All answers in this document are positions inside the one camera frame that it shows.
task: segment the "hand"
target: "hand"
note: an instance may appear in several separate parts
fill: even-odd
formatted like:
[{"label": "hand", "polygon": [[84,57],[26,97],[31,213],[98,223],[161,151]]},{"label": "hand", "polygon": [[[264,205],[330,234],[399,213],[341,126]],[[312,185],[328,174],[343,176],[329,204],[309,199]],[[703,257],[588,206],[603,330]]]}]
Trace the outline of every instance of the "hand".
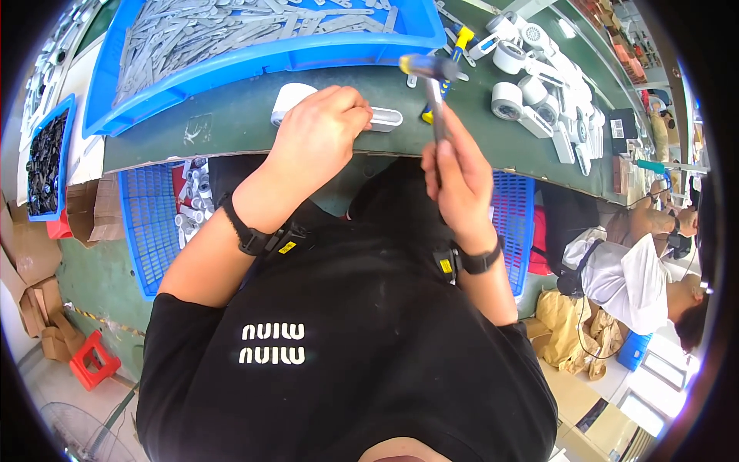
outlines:
[{"label": "hand", "polygon": [[698,233],[698,211],[692,205],[680,210],[677,216],[680,221],[680,231],[685,237],[692,237]]},{"label": "hand", "polygon": [[324,88],[285,115],[262,167],[281,178],[300,203],[349,163],[354,139],[372,128],[371,119],[370,104],[356,89]]},{"label": "hand", "polygon": [[[492,251],[497,234],[488,218],[493,194],[493,173],[480,148],[456,114],[444,104],[448,140],[423,148],[421,168],[426,172],[426,193],[439,203],[441,216],[454,231],[457,244],[469,255]],[[441,190],[436,181],[441,174]]]}]

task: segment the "green workbench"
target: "green workbench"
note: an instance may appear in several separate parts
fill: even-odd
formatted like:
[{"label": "green workbench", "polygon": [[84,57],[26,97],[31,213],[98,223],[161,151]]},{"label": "green workbench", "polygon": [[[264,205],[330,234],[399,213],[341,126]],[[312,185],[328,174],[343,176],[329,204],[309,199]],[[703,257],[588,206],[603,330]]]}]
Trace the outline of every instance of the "green workbench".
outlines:
[{"label": "green workbench", "polygon": [[[499,0],[493,5],[504,7],[507,3]],[[559,14],[550,9],[537,13],[530,21],[545,29],[562,52],[596,83],[607,100],[606,103],[603,98],[594,98],[593,102],[604,112],[608,111],[609,104],[616,108],[633,107],[633,96],[624,91],[625,87],[633,90],[627,81],[624,82],[625,74],[615,72],[614,75],[588,44],[597,38],[592,36],[597,32],[567,0],[560,0],[554,6],[581,30],[587,30],[591,34],[590,40],[580,36],[566,38],[557,24]],[[449,0],[445,8],[477,34],[486,35],[485,24],[491,18],[486,11],[463,0]],[[597,47],[603,47],[602,40]],[[469,82],[455,83],[446,101],[494,168],[545,179],[625,203],[625,196],[613,193],[612,154],[607,130],[604,133],[603,158],[593,161],[590,175],[585,177],[576,163],[561,164],[557,160],[551,140],[537,139],[520,124],[493,115],[490,110],[493,85],[500,81],[516,83],[522,75],[505,74],[489,58],[479,60],[474,69],[465,61],[461,61],[460,66],[469,75]],[[109,137],[103,170],[118,171],[178,157],[267,152],[277,131],[269,121],[275,98],[282,85],[295,81],[317,88],[331,84],[354,86],[371,105],[397,109],[403,114],[403,124],[392,133],[361,134],[355,142],[357,153],[417,156],[432,139],[431,126],[420,119],[426,105],[423,85],[419,82],[415,89],[410,89],[406,86],[406,76],[397,68],[362,66],[275,72],[194,95],[117,137]],[[198,136],[186,140],[185,132],[188,128],[192,131],[196,125],[205,128]]]}]

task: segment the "wrist strap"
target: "wrist strap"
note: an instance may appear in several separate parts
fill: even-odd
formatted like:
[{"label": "wrist strap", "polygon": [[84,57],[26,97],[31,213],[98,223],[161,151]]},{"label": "wrist strap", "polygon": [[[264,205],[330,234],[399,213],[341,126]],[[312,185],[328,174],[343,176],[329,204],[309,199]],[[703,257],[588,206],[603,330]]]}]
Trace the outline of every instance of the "wrist strap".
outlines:
[{"label": "wrist strap", "polygon": [[460,260],[462,261],[462,268],[470,274],[482,274],[485,273],[500,258],[503,248],[500,246],[500,236],[498,236],[498,242],[495,245],[495,249],[492,252],[487,252],[481,255],[468,255],[460,248]]},{"label": "wrist strap", "polygon": [[259,255],[265,249],[272,234],[265,234],[257,231],[255,228],[246,226],[239,216],[236,215],[234,198],[230,193],[225,193],[218,202],[218,205],[223,208],[228,221],[231,222],[236,235],[239,237],[239,250],[252,257]]}]

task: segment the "beige fabric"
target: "beige fabric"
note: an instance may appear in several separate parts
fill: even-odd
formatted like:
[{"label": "beige fabric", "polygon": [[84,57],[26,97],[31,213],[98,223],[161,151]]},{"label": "beige fabric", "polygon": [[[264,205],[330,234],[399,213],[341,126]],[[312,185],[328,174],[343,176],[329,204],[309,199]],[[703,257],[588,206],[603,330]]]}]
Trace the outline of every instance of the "beige fabric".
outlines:
[{"label": "beige fabric", "polygon": [[585,303],[582,299],[573,300],[554,289],[539,295],[536,318],[552,330],[549,343],[542,351],[544,361],[571,374],[587,368],[590,379],[598,380],[605,376],[605,359],[595,359],[582,349],[582,345],[592,354],[605,357],[621,347],[623,338],[616,319],[602,309],[590,326],[590,334],[582,332],[581,322],[589,319],[590,313],[587,299]]},{"label": "beige fabric", "polygon": [[657,150],[657,161],[669,162],[670,141],[667,137],[667,126],[664,124],[664,119],[656,111],[650,112],[650,119],[652,120],[652,133],[654,134],[654,144]]}]

